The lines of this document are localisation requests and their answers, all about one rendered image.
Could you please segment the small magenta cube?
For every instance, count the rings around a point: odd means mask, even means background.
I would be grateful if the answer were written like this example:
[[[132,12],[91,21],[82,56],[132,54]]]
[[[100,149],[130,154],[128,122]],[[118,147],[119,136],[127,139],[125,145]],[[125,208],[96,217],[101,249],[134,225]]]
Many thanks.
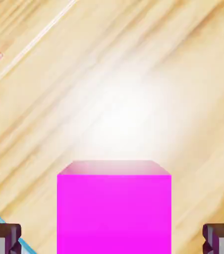
[[[171,174],[153,161],[74,161],[57,176],[57,254],[171,254]]]

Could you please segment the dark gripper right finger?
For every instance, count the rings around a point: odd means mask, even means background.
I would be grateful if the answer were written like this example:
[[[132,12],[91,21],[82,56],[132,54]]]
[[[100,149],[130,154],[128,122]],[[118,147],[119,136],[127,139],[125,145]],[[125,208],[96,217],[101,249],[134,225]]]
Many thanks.
[[[203,254],[224,254],[224,223],[204,224],[202,235],[205,239]]]

